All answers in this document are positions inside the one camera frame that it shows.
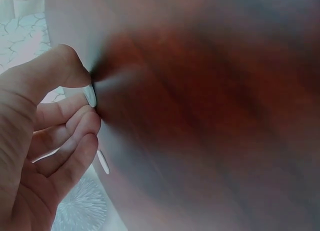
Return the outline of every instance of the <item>finger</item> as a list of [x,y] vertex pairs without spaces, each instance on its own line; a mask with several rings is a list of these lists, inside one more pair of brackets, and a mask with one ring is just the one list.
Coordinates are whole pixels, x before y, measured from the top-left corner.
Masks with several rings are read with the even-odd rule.
[[67,121],[67,123],[34,132],[27,159],[33,162],[60,148],[72,135],[74,135],[83,116],[88,112],[95,113],[94,109],[89,105],[83,106]]
[[83,93],[78,93],[59,102],[41,103],[36,109],[34,131],[62,125],[86,105],[88,105],[88,101]]
[[84,175],[93,162],[97,149],[97,136],[92,133],[87,134],[82,138],[75,152],[64,165],[49,177],[60,200],[67,195]]
[[71,47],[61,44],[3,73],[0,86],[8,93],[15,93],[38,105],[48,92],[58,86],[85,87],[90,82],[90,75],[77,53]]
[[82,117],[74,134],[61,146],[61,148],[59,148],[55,154],[45,157],[34,163],[38,172],[46,177],[52,175],[62,165],[64,165],[64,163],[73,154],[79,143],[87,134],[97,135],[100,129],[100,124],[100,118],[96,113],[86,113]]

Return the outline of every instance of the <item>crackle pattern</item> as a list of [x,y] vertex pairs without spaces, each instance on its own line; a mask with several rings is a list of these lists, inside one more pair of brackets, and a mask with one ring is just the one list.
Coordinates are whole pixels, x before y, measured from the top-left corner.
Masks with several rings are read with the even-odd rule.
[[[0,22],[0,74],[11,67],[28,62],[51,48],[44,13]],[[58,87],[48,93],[42,103],[65,98]]]

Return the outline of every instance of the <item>long fingernail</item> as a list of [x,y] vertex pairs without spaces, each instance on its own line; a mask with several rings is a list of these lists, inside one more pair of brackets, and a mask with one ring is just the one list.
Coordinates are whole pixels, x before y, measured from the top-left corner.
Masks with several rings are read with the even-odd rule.
[[97,106],[97,99],[96,99],[96,94],[94,91],[94,88],[92,87],[91,84],[83,88],[84,95],[86,97],[86,100],[88,101],[89,105],[94,108]]

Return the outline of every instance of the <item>hand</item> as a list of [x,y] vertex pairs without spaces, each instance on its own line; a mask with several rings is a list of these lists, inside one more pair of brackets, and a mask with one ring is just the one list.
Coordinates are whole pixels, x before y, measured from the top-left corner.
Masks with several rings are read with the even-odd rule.
[[50,231],[58,204],[92,163],[101,120],[85,96],[39,104],[58,86],[90,82],[66,45],[0,75],[0,230]]

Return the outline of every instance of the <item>blurry brown object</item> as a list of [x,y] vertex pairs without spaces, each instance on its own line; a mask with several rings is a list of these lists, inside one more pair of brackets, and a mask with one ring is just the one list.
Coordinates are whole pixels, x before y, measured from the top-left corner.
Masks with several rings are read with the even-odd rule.
[[130,231],[320,230],[320,0],[46,0],[92,70]]

